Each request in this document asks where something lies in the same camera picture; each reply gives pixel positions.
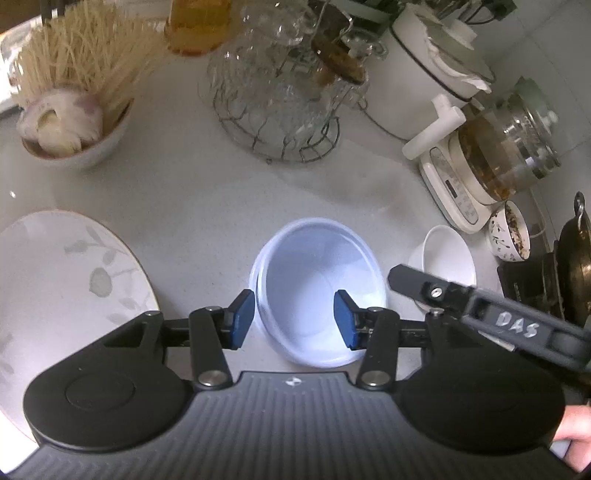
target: garlic bulb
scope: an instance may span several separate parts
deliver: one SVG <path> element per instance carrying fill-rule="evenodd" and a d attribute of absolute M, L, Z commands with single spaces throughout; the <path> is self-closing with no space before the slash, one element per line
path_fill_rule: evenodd
<path fill-rule="evenodd" d="M 21 114 L 17 130 L 50 155 L 65 157 L 100 140 L 103 111 L 90 93 L 72 88 L 49 90 Z"/>

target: ribbed gray surface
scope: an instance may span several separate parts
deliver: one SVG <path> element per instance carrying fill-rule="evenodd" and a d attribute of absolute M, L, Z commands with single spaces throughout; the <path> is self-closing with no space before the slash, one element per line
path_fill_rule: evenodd
<path fill-rule="evenodd" d="M 414 431 L 391 398 L 344 374 L 244 373 L 199 394 L 158 439 L 102 455 L 39 449 L 10 474 L 22 480 L 561 480 L 572 471 L 545 449 L 484 458 Z"/>

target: pan handle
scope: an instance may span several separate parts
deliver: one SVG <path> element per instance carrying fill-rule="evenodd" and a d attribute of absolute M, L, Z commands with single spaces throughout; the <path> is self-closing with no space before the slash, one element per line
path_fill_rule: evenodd
<path fill-rule="evenodd" d="M 577 195 L 574 196 L 574 217 L 577 219 L 577 230 L 579 230 L 579 232 L 581 231 L 584 213 L 585 196 L 581 192 L 577 192 Z"/>

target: human hand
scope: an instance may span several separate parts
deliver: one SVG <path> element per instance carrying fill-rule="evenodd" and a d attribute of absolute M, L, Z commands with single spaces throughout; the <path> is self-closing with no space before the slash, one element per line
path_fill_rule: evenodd
<path fill-rule="evenodd" d="M 567 406 L 554 440 L 572 440 L 564 460 L 576 471 L 591 463 L 591 407 Z"/>

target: white countertop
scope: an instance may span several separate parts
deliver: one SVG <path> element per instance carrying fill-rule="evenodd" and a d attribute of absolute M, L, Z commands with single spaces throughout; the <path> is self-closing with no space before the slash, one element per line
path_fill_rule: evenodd
<path fill-rule="evenodd" d="M 248 286 L 259 250 L 294 219 L 326 217 L 349 226 L 368 243 L 384 275 L 406 262 L 429 229 L 447 223 L 401 144 L 360 112 L 341 111 L 342 140 L 317 163 L 268 165 L 242 150 L 199 97 L 205 65 L 206 59 L 172 58 L 156 72 L 137 97 L 116 153 L 87 173 L 33 162 L 15 132 L 17 117 L 0 119 L 0 229 L 50 208 L 102 222 L 134 251 L 165 317 L 174 318 L 228 305 Z M 464 238 L 478 285 L 500 292 L 483 234 Z M 390 292 L 389 302 L 402 317 L 422 318 L 409 299 Z M 226 357 L 235 378 L 243 370 L 310 370 L 280 357 L 255 327 L 243 348 Z M 187 349 L 171 349 L 168 364 L 187 378 L 188 358 Z M 404 352 L 399 376 L 419 364 L 418 352 Z M 357 367 L 346 370 L 354 375 Z M 2 438 L 7 424 L 1 419 Z M 18 460 L 15 449 L 6 450 L 11 445 L 0 443 L 0 469 Z"/>

